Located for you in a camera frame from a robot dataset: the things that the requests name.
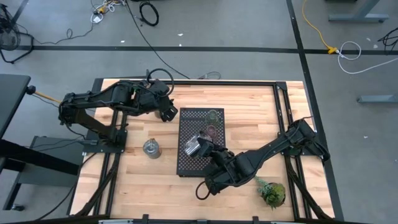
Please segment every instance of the desk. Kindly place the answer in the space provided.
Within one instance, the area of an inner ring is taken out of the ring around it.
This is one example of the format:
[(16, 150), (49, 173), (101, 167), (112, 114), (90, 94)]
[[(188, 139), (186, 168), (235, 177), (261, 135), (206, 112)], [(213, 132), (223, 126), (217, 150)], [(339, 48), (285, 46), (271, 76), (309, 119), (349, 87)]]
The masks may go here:
[[(116, 81), (104, 79), (102, 89)], [(229, 150), (237, 154), (258, 149), (277, 137), (280, 128), (272, 87), (261, 86), (262, 82), (239, 81), (239, 85), (219, 80), (205, 82), (222, 85), (188, 85), (181, 81), (170, 98), (175, 99), (178, 109), (224, 108), (226, 147)], [(286, 85), (293, 118), (310, 116), (303, 83), (286, 82)], [(284, 104), (282, 94), (279, 99)], [(288, 115), (285, 107), (281, 108), (284, 125), (287, 126)], [(112, 114), (109, 108), (98, 108), (95, 118), (110, 124)], [(286, 187), (286, 201), (281, 207), (271, 210), (256, 191), (254, 180), (238, 188), (228, 187), (220, 194), (201, 201), (195, 197), (195, 188), (203, 179), (176, 175), (179, 114), (168, 123), (157, 119), (154, 113), (129, 116), (127, 122), (126, 150), (120, 159), (111, 218), (141, 218), (143, 214), (149, 214), (150, 219), (173, 220), (252, 220), (253, 216), (258, 216), (260, 220), (294, 219), (282, 155), (266, 161), (257, 173), (268, 182), (279, 182)], [(149, 159), (142, 151), (143, 144), (149, 138), (155, 138), (163, 150), (156, 160)], [(95, 155), (82, 168), (71, 214), (78, 212), (96, 190), (103, 157), (103, 154)], [(308, 191), (325, 213), (333, 217), (322, 161), (316, 156), (301, 156), (301, 159)], [(300, 216), (304, 217), (302, 198), (297, 188), (296, 193)], [(105, 190), (100, 213), (104, 213), (107, 194)], [(205, 195), (206, 189), (200, 190), (199, 194)]]

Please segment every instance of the stainless steel can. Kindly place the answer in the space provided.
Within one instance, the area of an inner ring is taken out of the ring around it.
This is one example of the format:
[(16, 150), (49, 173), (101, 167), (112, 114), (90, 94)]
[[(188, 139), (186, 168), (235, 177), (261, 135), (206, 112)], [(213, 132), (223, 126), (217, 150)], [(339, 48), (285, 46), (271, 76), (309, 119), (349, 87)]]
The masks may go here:
[(159, 147), (159, 143), (157, 143), (155, 139), (146, 141), (142, 148), (144, 153), (151, 159), (157, 159), (162, 154), (162, 149)]

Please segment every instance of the white cable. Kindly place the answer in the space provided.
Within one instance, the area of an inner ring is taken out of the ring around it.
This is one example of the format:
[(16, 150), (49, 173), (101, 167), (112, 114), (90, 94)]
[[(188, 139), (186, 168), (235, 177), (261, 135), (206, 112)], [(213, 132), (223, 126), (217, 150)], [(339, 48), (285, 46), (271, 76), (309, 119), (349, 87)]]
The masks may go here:
[[(104, 0), (102, 5), (97, 6), (95, 8), (94, 12), (96, 12), (99, 8), (101, 8), (103, 6), (105, 6), (105, 8), (107, 8), (109, 11), (114, 12), (114, 6), (119, 6), (121, 4), (125, 5), (124, 0), (120, 0), (120, 1), (115, 1), (115, 0), (107, 1), (107, 0)], [(91, 14), (91, 17), (90, 17), (91, 23), (95, 23), (95, 24), (100, 23), (104, 19), (104, 15), (102, 13), (98, 13), (96, 15), (96, 14), (94, 14), (94, 12)], [(93, 19), (94, 16), (97, 16), (99, 18), (99, 20), (98, 21), (94, 21), (94, 19)]]
[[(346, 45), (346, 44), (354, 44), (354, 45), (356, 45), (356, 46), (358, 47), (359, 54), (358, 54), (357, 57), (355, 57), (355, 58), (348, 58), (348, 57), (346, 57), (346, 56), (343, 55), (343, 47), (344, 47), (344, 45)], [(356, 59), (358, 59), (358, 58), (361, 56), (361, 52), (362, 52), (361, 46), (359, 46), (359, 44), (357, 44), (356, 42), (353, 42), (353, 41), (344, 42), (343, 45), (342, 45), (341, 48), (340, 48), (340, 51), (339, 51), (339, 50), (336, 51), (336, 53), (338, 53), (337, 62), (338, 62), (338, 65), (340, 66), (340, 68), (342, 69), (342, 71), (344, 71), (345, 73), (348, 73), (348, 74), (350, 74), (350, 75), (354, 75), (354, 74), (359, 74), (359, 73), (366, 72), (366, 71), (368, 71), (368, 70), (370, 70), (370, 69), (377, 68), (377, 67), (379, 67), (379, 66), (386, 65), (386, 64), (391, 63), (391, 62), (393, 62), (393, 61), (395, 61), (395, 60), (398, 60), (398, 58), (395, 58), (395, 59), (392, 59), (392, 60), (390, 60), (390, 61), (388, 61), (388, 62), (384, 62), (384, 63), (381, 63), (381, 64), (379, 64), (379, 65), (375, 65), (375, 66), (372, 66), (372, 67), (370, 67), (370, 68), (367, 68), (367, 69), (364, 69), (364, 70), (358, 71), (358, 72), (347, 72), (345, 69), (343, 69), (343, 66), (341, 66), (341, 63), (340, 63), (340, 58), (344, 58), (344, 59), (347, 59), (347, 60), (356, 60)]]

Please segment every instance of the power cord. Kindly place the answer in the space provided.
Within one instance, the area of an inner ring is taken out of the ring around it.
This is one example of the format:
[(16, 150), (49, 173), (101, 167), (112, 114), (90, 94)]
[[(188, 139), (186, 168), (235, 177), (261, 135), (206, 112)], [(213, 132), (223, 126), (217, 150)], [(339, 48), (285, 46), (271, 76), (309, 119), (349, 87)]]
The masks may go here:
[[(388, 32), (388, 34), (386, 34), (384, 37), (382, 37), (382, 38), (380, 38), (378, 40), (378, 42), (381, 41), (383, 43), (383, 45), (384, 45), (384, 53), (385, 53), (385, 55), (389, 55), (392, 52), (392, 50), (394, 50), (394, 47), (396, 46), (396, 44), (398, 42), (398, 36), (390, 37), (390, 35), (393, 32), (397, 31), (397, 30), (398, 30), (398, 27), (393, 29), (392, 31)], [(388, 40), (391, 40), (391, 39), (395, 39), (395, 41), (393, 41), (392, 43), (389, 44)], [(390, 51), (387, 51), (387, 47), (390, 47), (390, 46), (392, 46)]]
[[(358, 50), (359, 50), (358, 56), (356, 56), (355, 58), (348, 58), (347, 56), (343, 55), (343, 53), (342, 53), (342, 52), (343, 52), (343, 47), (344, 47), (346, 44), (353, 44), (353, 45), (357, 46), (357, 48), (358, 48)], [(368, 71), (368, 70), (370, 70), (370, 69), (373, 69), (373, 68), (380, 67), (380, 66), (382, 66), (382, 65), (387, 65), (388, 63), (391, 63), (391, 62), (394, 62), (394, 61), (398, 60), (398, 57), (397, 57), (397, 58), (392, 59), (392, 60), (390, 60), (390, 61), (388, 61), (388, 62), (380, 63), (380, 64), (378, 64), (378, 65), (369, 67), (369, 68), (367, 68), (367, 69), (364, 69), (364, 70), (361, 70), (361, 71), (358, 71), (358, 72), (348, 72), (348, 71), (346, 71), (346, 70), (343, 68), (343, 66), (341, 66), (340, 58), (344, 58), (344, 59), (347, 59), (347, 60), (356, 60), (356, 59), (358, 59), (358, 58), (361, 56), (361, 52), (362, 52), (361, 46), (359, 46), (359, 44), (357, 44), (356, 42), (353, 42), (353, 41), (344, 42), (343, 45), (341, 46), (340, 50), (337, 50), (337, 51), (336, 51), (336, 53), (338, 53), (337, 62), (338, 62), (338, 65), (340, 66), (340, 68), (342, 69), (342, 71), (344, 71), (345, 73), (350, 74), (350, 75), (355, 75), (355, 74), (359, 74), (359, 73), (366, 72), (366, 71)]]
[(129, 3), (126, 2), (126, 5), (127, 5), (127, 9), (128, 9), (128, 11), (129, 11), (129, 13), (130, 13), (130, 15), (131, 15), (131, 17), (132, 17), (132, 20), (134, 21), (134, 24), (136, 25), (136, 27), (137, 27), (139, 33), (141, 34), (141, 36), (142, 36), (142, 38), (144, 39), (144, 41), (147, 42), (148, 46), (152, 49), (152, 51), (156, 54), (156, 56), (157, 56), (165, 65), (167, 65), (169, 68), (171, 68), (173, 71), (177, 72), (179, 75), (181, 75), (181, 76), (183, 76), (183, 77), (185, 77), (185, 78), (187, 78), (187, 79), (190, 79), (188, 76), (184, 75), (183, 73), (179, 72), (179, 71), (176, 70), (175, 68), (171, 67), (168, 63), (166, 63), (166, 62), (159, 56), (159, 54), (156, 52), (156, 50), (153, 48), (153, 46), (151, 46), (151, 44), (148, 42), (148, 40), (145, 38), (144, 34), (143, 34), (142, 31), (140, 30), (140, 28), (139, 28), (139, 26), (138, 26), (138, 24), (137, 24), (137, 22), (136, 22), (136, 18), (135, 18), (134, 15), (132, 14), (132, 11), (131, 11), (131, 9), (130, 9)]
[[(87, 158), (79, 167), (79, 171), (78, 174), (80, 173), (81, 168), (86, 164), (87, 161), (89, 161), (93, 156), (95, 156), (96, 153), (92, 154), (89, 158)], [(58, 203), (58, 205), (56, 205), (53, 209), (51, 209), (49, 212), (47, 212), (46, 214), (42, 215), (41, 217), (37, 218), (35, 221), (39, 221), (45, 217), (47, 217), (48, 215), (50, 215), (52, 212), (54, 212), (59, 206), (61, 206), (61, 204), (69, 197), (70, 193), (73, 191), (74, 188), (76, 188), (78, 183), (78, 178), (76, 180), (76, 183), (70, 188), (69, 192), (67, 193), (67, 195), (65, 196), (65, 198), (63, 198), (60, 203)]]
[(63, 139), (63, 140), (57, 141), (56, 143), (53, 143), (53, 144), (41, 144), (41, 145), (38, 145), (38, 146), (32, 146), (32, 147), (30, 147), (30, 146), (24, 146), (24, 147), (33, 149), (33, 148), (42, 147), (42, 146), (53, 146), (53, 145), (59, 144), (59, 143), (64, 142), (64, 141), (75, 141), (75, 140), (77, 140), (78, 138), (81, 138), (81, 136), (78, 136), (78, 137), (75, 138), (75, 139)]
[[(362, 52), (361, 46), (359, 46), (359, 44), (357, 44), (356, 42), (353, 42), (353, 41), (346, 41), (346, 42), (344, 42), (343, 45), (341, 45), (340, 50), (338, 50), (336, 47), (331, 47), (331, 46), (329, 46), (329, 45), (323, 40), (322, 33), (321, 33), (314, 25), (312, 25), (311, 22), (310, 22), (310, 21), (307, 19), (307, 17), (305, 16), (305, 10), (304, 10), (304, 9), (305, 9), (305, 3), (307, 3), (307, 0), (304, 0), (303, 6), (302, 6), (302, 14), (303, 14), (304, 20), (307, 22), (307, 24), (309, 24), (312, 28), (314, 28), (314, 29), (319, 33), (319, 36), (320, 36), (320, 38), (321, 38), (323, 44), (328, 48), (328, 53), (329, 53), (329, 54), (333, 54), (333, 53), (336, 52), (336, 53), (338, 54), (338, 56), (337, 56), (338, 65), (340, 66), (340, 68), (342, 69), (342, 71), (344, 71), (345, 73), (350, 74), (350, 75), (359, 74), (359, 73), (366, 72), (366, 71), (368, 71), (368, 70), (370, 70), (370, 69), (377, 68), (377, 67), (380, 67), (380, 66), (382, 66), (382, 65), (386, 65), (386, 64), (388, 64), (388, 63), (391, 63), (391, 62), (394, 62), (394, 61), (398, 60), (398, 58), (395, 58), (395, 59), (392, 59), (392, 60), (390, 60), (390, 61), (388, 61), (388, 62), (380, 63), (380, 64), (378, 64), (378, 65), (369, 67), (369, 68), (367, 68), (367, 69), (364, 69), (364, 70), (361, 70), (361, 71), (358, 71), (358, 72), (348, 72), (348, 71), (345, 70), (345, 69), (343, 68), (343, 66), (341, 65), (340, 58), (347, 59), (347, 60), (357, 60), (357, 59), (359, 59), (359, 57), (361, 56), (361, 52)], [(382, 41), (382, 42), (383, 42), (385, 53), (386, 53), (386, 47), (387, 47), (387, 46), (392, 46), (392, 48), (391, 48), (391, 50), (392, 50), (392, 49), (395, 47), (396, 43), (398, 42), (398, 37), (389, 37), (389, 35), (391, 35), (391, 34), (392, 34), (393, 32), (395, 32), (396, 30), (398, 30), (398, 28), (396, 28), (396, 29), (390, 31), (386, 36), (384, 36), (383, 38), (381, 38), (381, 39), (378, 40), (378, 41)], [(394, 41), (393, 43), (391, 43), (391, 44), (388, 44), (387, 41), (388, 41), (389, 39), (397, 39), (397, 40), (395, 40), (395, 41)], [(359, 50), (358, 56), (356, 56), (356, 57), (354, 57), (354, 58), (349, 58), (349, 57), (343, 55), (343, 47), (344, 47), (346, 44), (353, 44), (353, 45), (357, 46), (357, 48), (358, 48), (358, 50)]]
[[(149, 7), (151, 7), (152, 10), (154, 11), (154, 13), (155, 13), (155, 15), (156, 15), (156, 21), (155, 21), (154, 23), (149, 22), (149, 21), (144, 17), (144, 15), (143, 15), (143, 13), (142, 13), (142, 8), (143, 8), (144, 6), (149, 6)], [(153, 4), (151, 4), (149, 1), (143, 1), (143, 2), (141, 2), (141, 3), (139, 4), (139, 14), (141, 15), (140, 20), (141, 20), (142, 22), (145, 22), (146, 24), (152, 26), (152, 27), (156, 26), (156, 25), (159, 23), (159, 13), (157, 12), (157, 9), (155, 8), (155, 6), (154, 6)]]
[(329, 50), (329, 51), (328, 51), (328, 54), (333, 54), (333, 53), (335, 53), (336, 50), (337, 50), (337, 48), (336, 48), (336, 47), (331, 47), (331, 46), (329, 46), (329, 45), (325, 42), (325, 40), (323, 40), (322, 33), (318, 30), (318, 28), (316, 28), (314, 25), (311, 24), (310, 21), (308, 21), (307, 17), (305, 16), (305, 13), (304, 13), (305, 3), (307, 3), (307, 0), (304, 0), (304, 2), (303, 2), (303, 7), (302, 7), (302, 14), (303, 14), (304, 20), (307, 22), (307, 24), (310, 25), (310, 27), (312, 27), (312, 28), (314, 28), (316, 31), (318, 31), (319, 37), (321, 38), (323, 44), (324, 44), (324, 45), (328, 48), (328, 50)]
[[(18, 23), (16, 23), (16, 24), (19, 25), (21, 28), (23, 28), (26, 31), (26, 34), (29, 34), (29, 31), (24, 26), (22, 26), (22, 25), (20, 25)], [(79, 38), (79, 37), (85, 37), (85, 36), (87, 36), (87, 34), (89, 34), (91, 31), (93, 31), (93, 28), (94, 28), (94, 24), (91, 24), (91, 27), (90, 27), (90, 29), (87, 32), (85, 32), (83, 35), (77, 35), (77, 36), (73, 36), (73, 30), (71, 28), (69, 28), (69, 29), (67, 29), (67, 38), (60, 39), (60, 40), (58, 40), (56, 42), (51, 42), (51, 41), (41, 42), (41, 41), (37, 40), (35, 37), (33, 37), (33, 38), (34, 38), (34, 40), (37, 43), (39, 43), (41, 45), (42, 44), (57, 45), (59, 42), (62, 42), (64, 40), (72, 40), (72, 39)]]

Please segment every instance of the potted plant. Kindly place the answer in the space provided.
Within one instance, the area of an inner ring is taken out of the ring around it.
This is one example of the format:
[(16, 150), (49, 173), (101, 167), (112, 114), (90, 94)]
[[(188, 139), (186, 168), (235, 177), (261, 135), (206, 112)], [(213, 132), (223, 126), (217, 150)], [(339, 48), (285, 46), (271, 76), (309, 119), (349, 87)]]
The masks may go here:
[(260, 185), (258, 192), (266, 204), (271, 206), (271, 209), (277, 208), (285, 202), (286, 193), (282, 184), (268, 183), (257, 176), (254, 179)]

